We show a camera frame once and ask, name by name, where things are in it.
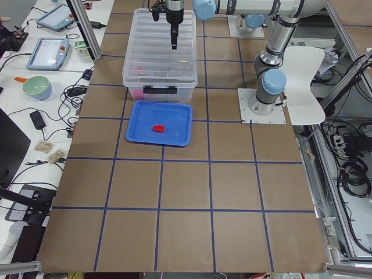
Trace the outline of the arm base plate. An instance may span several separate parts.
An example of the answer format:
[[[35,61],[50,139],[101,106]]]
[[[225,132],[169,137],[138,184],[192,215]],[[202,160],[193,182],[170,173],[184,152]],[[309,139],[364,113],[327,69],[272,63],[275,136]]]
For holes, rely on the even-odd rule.
[[[256,89],[238,89],[241,122],[246,124],[286,124],[280,97],[266,105],[256,99]]]
[[[228,29],[232,38],[263,40],[264,15],[229,15]]]

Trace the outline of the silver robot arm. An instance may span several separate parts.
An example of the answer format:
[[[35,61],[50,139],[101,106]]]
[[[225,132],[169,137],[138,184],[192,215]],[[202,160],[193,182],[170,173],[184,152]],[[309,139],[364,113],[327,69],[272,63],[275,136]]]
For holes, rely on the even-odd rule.
[[[217,13],[220,6],[221,4],[219,2],[215,3],[215,1],[192,1],[195,15],[203,21]],[[177,49],[179,25],[184,20],[184,1],[157,1],[150,10],[154,21],[159,20],[161,13],[166,14],[166,21],[170,24],[171,48],[173,50]],[[237,23],[237,28],[256,29],[263,25],[264,15],[241,15]]]
[[[278,96],[287,83],[279,69],[285,49],[299,21],[325,7],[326,1],[192,1],[198,19],[206,21],[215,14],[225,15],[277,15],[277,23],[266,48],[257,55],[254,68],[257,76],[255,96],[248,101],[249,109],[256,115],[267,116],[273,110]]]

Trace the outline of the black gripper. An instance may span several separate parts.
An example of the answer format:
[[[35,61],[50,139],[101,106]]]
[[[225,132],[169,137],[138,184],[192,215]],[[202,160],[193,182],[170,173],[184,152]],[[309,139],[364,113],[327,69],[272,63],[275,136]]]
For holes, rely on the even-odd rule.
[[[171,47],[177,49],[178,42],[178,25],[183,22],[184,18],[184,1],[183,0],[165,0],[166,20],[171,24]]]

